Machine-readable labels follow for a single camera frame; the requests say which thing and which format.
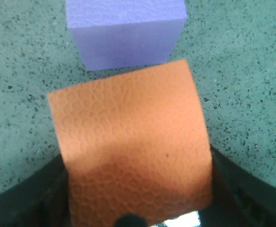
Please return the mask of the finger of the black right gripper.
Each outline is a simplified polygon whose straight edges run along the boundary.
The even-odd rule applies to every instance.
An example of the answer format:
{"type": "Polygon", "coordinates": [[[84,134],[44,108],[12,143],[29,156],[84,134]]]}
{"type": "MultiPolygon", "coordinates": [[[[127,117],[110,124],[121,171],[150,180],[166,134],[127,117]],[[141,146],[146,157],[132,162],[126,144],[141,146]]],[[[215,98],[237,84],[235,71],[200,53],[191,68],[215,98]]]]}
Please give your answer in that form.
{"type": "Polygon", "coordinates": [[[211,146],[213,201],[199,210],[203,227],[276,227],[276,187],[211,146]]]}

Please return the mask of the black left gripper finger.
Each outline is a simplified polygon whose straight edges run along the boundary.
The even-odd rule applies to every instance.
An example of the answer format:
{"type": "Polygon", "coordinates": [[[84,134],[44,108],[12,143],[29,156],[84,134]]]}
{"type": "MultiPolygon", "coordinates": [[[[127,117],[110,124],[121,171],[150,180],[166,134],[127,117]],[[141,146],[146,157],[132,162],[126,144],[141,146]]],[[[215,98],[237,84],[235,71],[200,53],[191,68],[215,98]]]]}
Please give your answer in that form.
{"type": "Polygon", "coordinates": [[[60,227],[68,212],[68,173],[61,155],[0,194],[0,227],[60,227]]]}

